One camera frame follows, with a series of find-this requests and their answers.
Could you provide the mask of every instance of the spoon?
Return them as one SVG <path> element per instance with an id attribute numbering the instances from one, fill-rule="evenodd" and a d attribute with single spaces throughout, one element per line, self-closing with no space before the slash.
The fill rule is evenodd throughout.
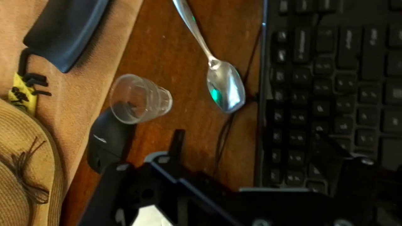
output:
<path id="1" fill-rule="evenodd" d="M 184 23 L 208 58 L 207 86 L 214 102 L 225 113 L 233 113 L 246 102 L 246 91 L 233 65 L 214 57 L 205 43 L 186 0 L 173 0 Z"/>

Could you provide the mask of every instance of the desk surface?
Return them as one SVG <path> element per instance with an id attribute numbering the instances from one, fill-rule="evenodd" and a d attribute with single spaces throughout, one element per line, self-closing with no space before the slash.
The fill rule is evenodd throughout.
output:
<path id="1" fill-rule="evenodd" d="M 246 91 L 258 91 L 260 0 L 188 0 L 210 50 L 232 63 L 244 76 Z M 146 0 L 117 70 L 151 79 L 169 90 L 172 110 L 137 127 L 128 161 L 140 166 L 149 153 L 168 149 L 175 129 L 186 130 L 183 164 L 212 175 L 219 131 L 228 115 L 209 97 L 207 58 L 187 29 L 172 1 Z M 248 103 L 235 115 L 218 180 L 233 190 L 252 186 L 257 104 Z M 76 225 L 99 176 L 86 163 L 86 154 L 63 203 L 61 226 Z"/>

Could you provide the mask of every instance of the plastic cup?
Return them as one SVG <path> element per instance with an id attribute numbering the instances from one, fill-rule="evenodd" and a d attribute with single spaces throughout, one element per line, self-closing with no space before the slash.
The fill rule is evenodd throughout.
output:
<path id="1" fill-rule="evenodd" d="M 170 111 L 172 103 L 169 91 L 133 74 L 120 76 L 109 94 L 113 114 L 125 124 L 145 122 L 162 116 Z"/>

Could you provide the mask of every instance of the computer mouse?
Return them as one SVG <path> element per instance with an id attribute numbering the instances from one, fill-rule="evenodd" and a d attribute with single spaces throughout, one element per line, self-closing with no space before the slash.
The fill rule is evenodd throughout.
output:
<path id="1" fill-rule="evenodd" d="M 130 152 L 136 124 L 119 121 L 109 107 L 93 123 L 87 145 L 88 165 L 97 173 L 111 163 L 123 162 Z"/>

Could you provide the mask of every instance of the black keyboard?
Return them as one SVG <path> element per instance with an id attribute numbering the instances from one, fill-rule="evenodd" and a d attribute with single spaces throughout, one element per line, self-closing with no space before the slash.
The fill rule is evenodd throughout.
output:
<path id="1" fill-rule="evenodd" d="M 402 166 L 402 0 L 265 1 L 260 67 L 255 186 L 328 193 L 314 130 Z"/>

